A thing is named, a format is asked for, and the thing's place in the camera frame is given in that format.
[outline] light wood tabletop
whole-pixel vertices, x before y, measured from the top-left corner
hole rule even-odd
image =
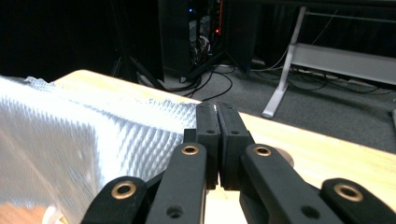
[[[122,97],[199,103],[172,93],[85,70],[71,73],[55,83],[76,91],[109,92]],[[363,185],[396,211],[396,155],[268,119],[242,113],[241,117],[256,143],[287,151],[294,160],[294,169],[307,183],[320,188],[326,179],[346,178]],[[246,223],[237,192],[212,190],[206,199],[205,223]],[[27,213],[17,209],[21,220],[3,222],[1,218],[14,209],[9,205],[7,208],[1,206],[0,223],[40,223],[26,220],[30,219],[29,217],[42,216],[44,211],[41,208]]]

